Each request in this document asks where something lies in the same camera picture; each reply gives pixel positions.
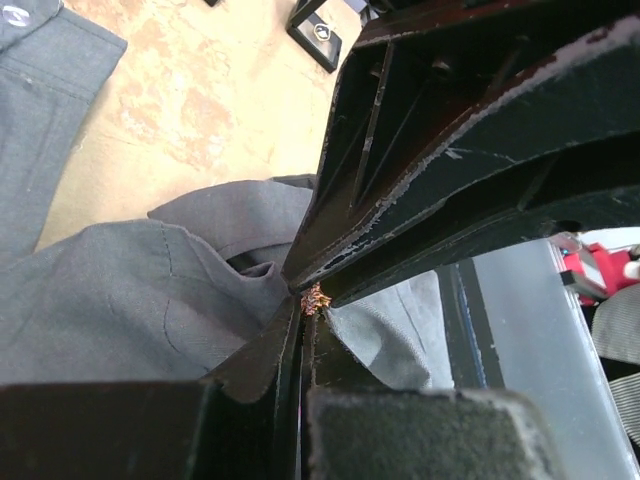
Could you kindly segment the gold brooch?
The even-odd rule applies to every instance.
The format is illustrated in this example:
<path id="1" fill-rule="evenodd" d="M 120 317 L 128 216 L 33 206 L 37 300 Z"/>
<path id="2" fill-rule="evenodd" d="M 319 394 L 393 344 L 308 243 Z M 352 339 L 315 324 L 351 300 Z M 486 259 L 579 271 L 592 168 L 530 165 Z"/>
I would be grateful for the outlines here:
<path id="1" fill-rule="evenodd" d="M 306 316 L 313 316 L 322 309 L 329 308 L 330 305 L 331 298 L 322 291 L 320 283 L 316 283 L 302 293 L 301 312 Z"/>

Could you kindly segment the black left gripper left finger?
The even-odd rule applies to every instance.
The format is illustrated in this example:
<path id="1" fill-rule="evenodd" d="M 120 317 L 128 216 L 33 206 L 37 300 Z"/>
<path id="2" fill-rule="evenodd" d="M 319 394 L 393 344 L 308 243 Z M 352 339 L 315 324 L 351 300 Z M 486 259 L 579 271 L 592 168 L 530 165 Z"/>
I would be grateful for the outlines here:
<path id="1" fill-rule="evenodd" d="M 191 381 L 1 390 L 5 479 L 296 479 L 300 302 Z"/>

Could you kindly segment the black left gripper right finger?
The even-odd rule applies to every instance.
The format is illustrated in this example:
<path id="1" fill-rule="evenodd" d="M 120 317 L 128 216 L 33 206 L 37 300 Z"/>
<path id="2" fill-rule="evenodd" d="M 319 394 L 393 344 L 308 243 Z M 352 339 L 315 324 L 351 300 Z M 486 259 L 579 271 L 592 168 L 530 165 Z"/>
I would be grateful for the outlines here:
<path id="1" fill-rule="evenodd" d="M 344 347 L 321 314 L 305 320 L 304 479 L 558 479 L 538 409 L 504 389 L 393 390 Z"/>

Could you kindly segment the grey button-up shirt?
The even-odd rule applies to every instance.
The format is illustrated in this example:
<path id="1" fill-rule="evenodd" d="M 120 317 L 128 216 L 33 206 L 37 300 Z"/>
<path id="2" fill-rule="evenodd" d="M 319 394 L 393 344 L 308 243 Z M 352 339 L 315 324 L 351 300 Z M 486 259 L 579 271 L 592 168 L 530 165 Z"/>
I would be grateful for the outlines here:
<path id="1" fill-rule="evenodd" d="M 194 380 L 288 295 L 313 175 L 222 184 L 37 246 L 126 42 L 59 1 L 1 5 L 1 381 Z"/>

